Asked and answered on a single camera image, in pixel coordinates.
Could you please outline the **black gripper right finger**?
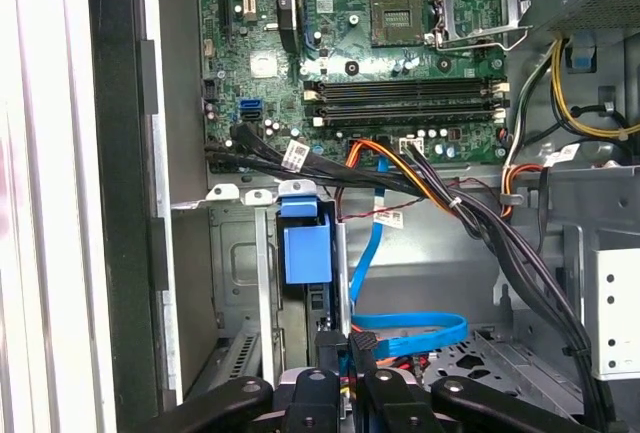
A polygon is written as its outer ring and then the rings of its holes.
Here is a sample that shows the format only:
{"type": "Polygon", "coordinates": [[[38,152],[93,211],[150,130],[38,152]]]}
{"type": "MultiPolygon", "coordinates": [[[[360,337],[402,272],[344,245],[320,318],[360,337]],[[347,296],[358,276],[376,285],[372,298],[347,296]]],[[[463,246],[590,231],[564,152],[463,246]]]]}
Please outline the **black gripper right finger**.
{"type": "Polygon", "coordinates": [[[349,335],[349,379],[360,432],[589,432],[573,419],[461,376],[425,391],[403,373],[380,367],[370,332],[349,335]]]}

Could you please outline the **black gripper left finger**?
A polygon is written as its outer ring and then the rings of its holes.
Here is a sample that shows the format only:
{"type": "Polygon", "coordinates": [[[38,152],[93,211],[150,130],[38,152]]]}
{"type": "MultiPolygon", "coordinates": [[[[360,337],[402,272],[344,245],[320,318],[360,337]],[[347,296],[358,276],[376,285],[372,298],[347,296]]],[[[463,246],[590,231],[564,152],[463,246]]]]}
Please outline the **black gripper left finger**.
{"type": "Polygon", "coordinates": [[[273,387],[239,377],[169,412],[171,432],[337,432],[340,429],[340,359],[347,338],[316,335],[318,364],[290,369],[273,387]]]}

